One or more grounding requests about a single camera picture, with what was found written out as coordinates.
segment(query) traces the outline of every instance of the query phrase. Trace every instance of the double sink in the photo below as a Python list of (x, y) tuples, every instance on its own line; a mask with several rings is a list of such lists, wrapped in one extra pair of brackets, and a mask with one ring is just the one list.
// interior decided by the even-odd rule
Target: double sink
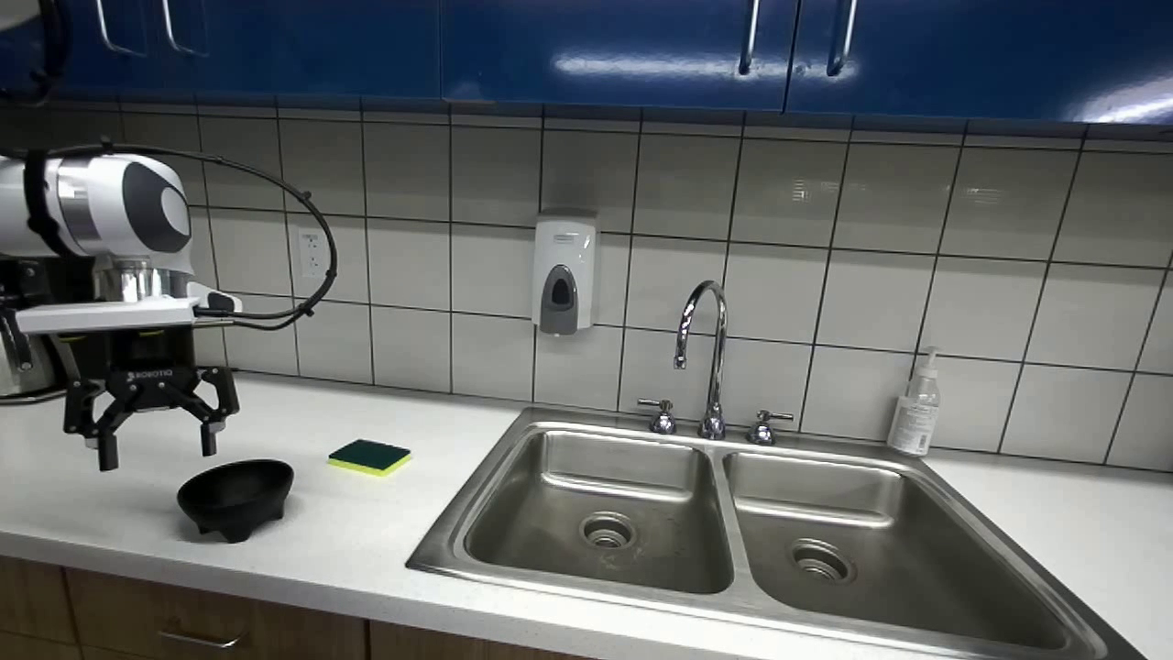
[(928, 656), (1139, 656), (925, 461), (520, 413), (410, 569)]

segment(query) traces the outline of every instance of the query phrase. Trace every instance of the white countertop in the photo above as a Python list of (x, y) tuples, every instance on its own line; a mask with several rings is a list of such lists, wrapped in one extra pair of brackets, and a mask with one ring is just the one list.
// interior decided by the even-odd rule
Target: white countertop
[[(61, 403), (0, 412), (0, 553), (580, 656), (886, 656), (832, 638), (709, 623), (561, 595), (410, 573), (407, 556), (517, 406), (242, 377), (220, 456), (181, 412), (120, 429), (120, 470), (61, 432)], [(410, 446), (392, 475), (331, 470), (355, 436)], [(283, 459), (286, 520), (250, 544), (195, 536), (195, 474)], [(1139, 651), (1173, 656), (1173, 479), (1047, 461), (933, 456), (931, 464)]]

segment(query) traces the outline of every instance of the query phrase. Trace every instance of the soap bottle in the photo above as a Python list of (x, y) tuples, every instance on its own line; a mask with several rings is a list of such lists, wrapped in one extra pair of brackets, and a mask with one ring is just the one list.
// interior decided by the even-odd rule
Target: soap bottle
[(937, 353), (928, 353), (908, 390), (895, 403), (886, 446), (906, 456), (928, 456), (931, 432), (937, 429), (937, 406)]

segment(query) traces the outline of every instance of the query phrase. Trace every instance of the sponge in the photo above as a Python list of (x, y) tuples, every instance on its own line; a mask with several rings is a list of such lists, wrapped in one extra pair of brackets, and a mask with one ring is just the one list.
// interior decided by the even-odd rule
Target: sponge
[(407, 461), (407, 456), (410, 452), (396, 442), (352, 440), (331, 456), (331, 464), (366, 475), (390, 475)]

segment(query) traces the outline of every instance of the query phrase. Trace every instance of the cabinet handle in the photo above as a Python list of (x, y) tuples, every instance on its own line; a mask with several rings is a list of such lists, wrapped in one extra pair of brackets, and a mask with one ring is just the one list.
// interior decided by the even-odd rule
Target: cabinet handle
[(127, 54), (127, 58), (144, 58), (144, 51), (123, 46), (110, 36), (110, 21), (105, 21), (105, 0), (95, 0), (95, 13), (99, 13), (99, 36), (105, 43), (105, 51)]
[(181, 51), (181, 54), (186, 54), (186, 58), (204, 58), (204, 51), (197, 51), (197, 46), (192, 46), (192, 43), (184, 43), (184, 41), (176, 36), (173, 0), (157, 0), (157, 2), (162, 2), (162, 30), (167, 34), (167, 46)]
[(746, 19), (743, 19), (743, 41), (739, 41), (739, 63), (738, 73), (746, 78), (755, 67), (760, 51), (760, 19), (764, 19), (764, 0), (746, 0)]
[(211, 651), (231, 651), (242, 646), (242, 638), (195, 638), (195, 635), (176, 635), (176, 632), (153, 632), (153, 638), (173, 643), (173, 646), (211, 649)]
[(855, 13), (859, 13), (859, 0), (842, 0), (842, 30), (841, 30), (841, 46), (832, 51), (832, 63), (827, 63), (827, 78), (841, 78), (845, 58), (849, 58), (849, 43), (855, 43)]

